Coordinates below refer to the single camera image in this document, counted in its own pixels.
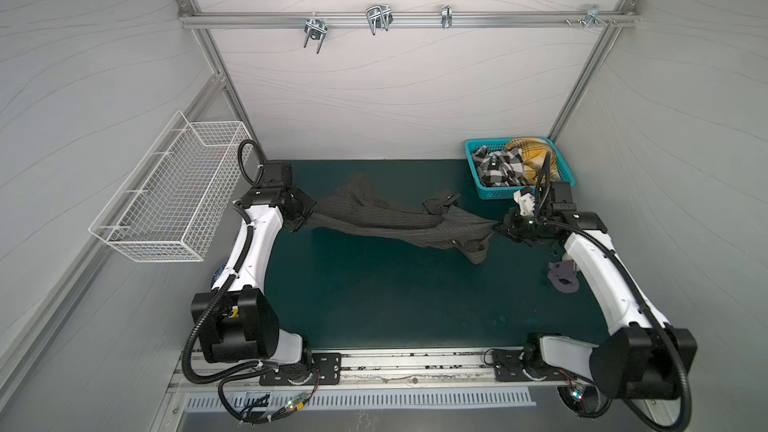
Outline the dark grey striped shirt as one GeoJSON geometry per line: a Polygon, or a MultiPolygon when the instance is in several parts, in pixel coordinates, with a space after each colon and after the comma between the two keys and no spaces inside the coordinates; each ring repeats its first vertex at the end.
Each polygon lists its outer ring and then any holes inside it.
{"type": "Polygon", "coordinates": [[[460,197],[444,189],[425,199],[420,209],[409,208],[381,197],[370,181],[356,175],[316,203],[308,225],[421,248],[455,249],[478,265],[487,258],[497,223],[458,207],[460,197]]]}

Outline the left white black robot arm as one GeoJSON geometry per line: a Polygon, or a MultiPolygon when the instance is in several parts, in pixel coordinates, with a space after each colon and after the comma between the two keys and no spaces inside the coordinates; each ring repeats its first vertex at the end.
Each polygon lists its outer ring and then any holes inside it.
{"type": "Polygon", "coordinates": [[[265,294],[266,272],[281,230],[295,231],[313,201],[285,180],[252,186],[233,204],[241,218],[231,254],[211,290],[191,303],[194,326],[181,355],[187,381],[209,384],[267,366],[291,381],[312,373],[309,345],[283,330],[265,294]]]}

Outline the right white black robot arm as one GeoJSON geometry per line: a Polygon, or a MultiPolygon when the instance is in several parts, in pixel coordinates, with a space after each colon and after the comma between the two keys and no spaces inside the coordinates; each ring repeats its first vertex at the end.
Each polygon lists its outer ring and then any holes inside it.
{"type": "Polygon", "coordinates": [[[698,345],[675,328],[642,292],[620,259],[608,229],[593,212],[557,211],[549,217],[512,208],[501,234],[522,243],[560,243],[586,279],[608,330],[595,345],[555,333],[532,334],[518,358],[534,381],[561,369],[621,400],[654,431],[684,431],[693,416],[688,373],[698,345]]]}

